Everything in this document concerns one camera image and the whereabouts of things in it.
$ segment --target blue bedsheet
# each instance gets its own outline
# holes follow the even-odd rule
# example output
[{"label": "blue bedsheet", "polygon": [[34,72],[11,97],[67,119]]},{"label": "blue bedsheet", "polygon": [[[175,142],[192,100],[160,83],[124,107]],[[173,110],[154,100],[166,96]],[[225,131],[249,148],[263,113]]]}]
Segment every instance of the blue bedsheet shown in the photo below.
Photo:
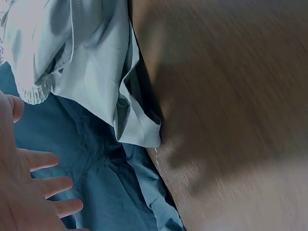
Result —
[{"label": "blue bedsheet", "polygon": [[[0,90],[17,95],[7,63],[0,67]],[[33,177],[73,179],[73,189],[52,198],[84,202],[81,212],[63,219],[68,229],[184,230],[146,150],[118,143],[108,124],[76,102],[51,95],[43,104],[26,104],[15,137],[20,148],[50,151],[60,158],[58,166]]]}]

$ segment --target finger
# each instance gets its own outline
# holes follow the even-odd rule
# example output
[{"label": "finger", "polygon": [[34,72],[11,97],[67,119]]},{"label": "finger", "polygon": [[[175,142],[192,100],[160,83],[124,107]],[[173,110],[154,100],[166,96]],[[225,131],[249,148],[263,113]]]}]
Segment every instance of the finger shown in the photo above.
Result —
[{"label": "finger", "polygon": [[83,203],[78,199],[69,199],[65,201],[49,201],[53,206],[59,218],[64,218],[79,212],[83,208]]},{"label": "finger", "polygon": [[5,95],[5,96],[11,105],[13,120],[14,123],[16,123],[24,113],[24,101],[13,95]]},{"label": "finger", "polygon": [[69,177],[33,179],[33,181],[39,187],[46,199],[73,187],[73,182]]},{"label": "finger", "polygon": [[52,167],[59,163],[59,158],[50,152],[31,151],[27,149],[18,150],[26,158],[31,172],[41,168]]}]

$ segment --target teal cloth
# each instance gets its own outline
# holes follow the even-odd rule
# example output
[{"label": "teal cloth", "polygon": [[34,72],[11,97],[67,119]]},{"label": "teal cloth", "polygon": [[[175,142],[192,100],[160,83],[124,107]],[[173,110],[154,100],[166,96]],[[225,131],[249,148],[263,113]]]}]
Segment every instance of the teal cloth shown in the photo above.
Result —
[{"label": "teal cloth", "polygon": [[[7,63],[0,67],[0,90],[17,95]],[[25,104],[15,137],[20,148],[51,151],[60,158],[58,166],[33,177],[73,179],[73,189],[52,198],[83,201],[81,212],[63,219],[68,229],[184,230],[146,150],[117,142],[114,129],[78,103],[51,94],[42,104]]]}]

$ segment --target wooden surface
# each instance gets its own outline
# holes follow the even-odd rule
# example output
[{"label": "wooden surface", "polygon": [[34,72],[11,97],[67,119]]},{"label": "wooden surface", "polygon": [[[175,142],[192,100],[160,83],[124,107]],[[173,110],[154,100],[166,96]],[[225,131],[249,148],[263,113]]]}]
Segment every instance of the wooden surface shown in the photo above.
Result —
[{"label": "wooden surface", "polygon": [[188,231],[308,230],[308,1],[132,0]]}]

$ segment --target fabric fold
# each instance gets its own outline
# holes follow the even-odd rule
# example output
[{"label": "fabric fold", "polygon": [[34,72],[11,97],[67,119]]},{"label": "fabric fold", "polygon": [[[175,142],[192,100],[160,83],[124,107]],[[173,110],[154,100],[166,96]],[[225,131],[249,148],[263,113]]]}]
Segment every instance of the fabric fold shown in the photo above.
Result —
[{"label": "fabric fold", "polygon": [[161,121],[144,113],[138,97],[139,48],[127,0],[17,0],[1,29],[25,102],[42,103],[52,92],[114,127],[119,142],[160,145]]}]

